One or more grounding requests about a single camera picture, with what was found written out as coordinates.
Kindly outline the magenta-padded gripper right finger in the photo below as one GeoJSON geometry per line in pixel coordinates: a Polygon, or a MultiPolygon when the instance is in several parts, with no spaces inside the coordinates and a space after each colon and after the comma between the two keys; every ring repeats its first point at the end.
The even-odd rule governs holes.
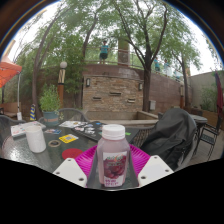
{"type": "Polygon", "coordinates": [[[158,156],[150,156],[134,145],[130,146],[129,178],[131,188],[140,188],[173,173],[158,156]]]}

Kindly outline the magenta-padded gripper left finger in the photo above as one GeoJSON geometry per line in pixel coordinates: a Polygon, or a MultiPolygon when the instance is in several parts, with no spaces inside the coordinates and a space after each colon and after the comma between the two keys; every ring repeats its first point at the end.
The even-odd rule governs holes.
{"type": "Polygon", "coordinates": [[[93,188],[98,183],[96,146],[76,158],[66,158],[53,174],[80,187],[93,188]]]}

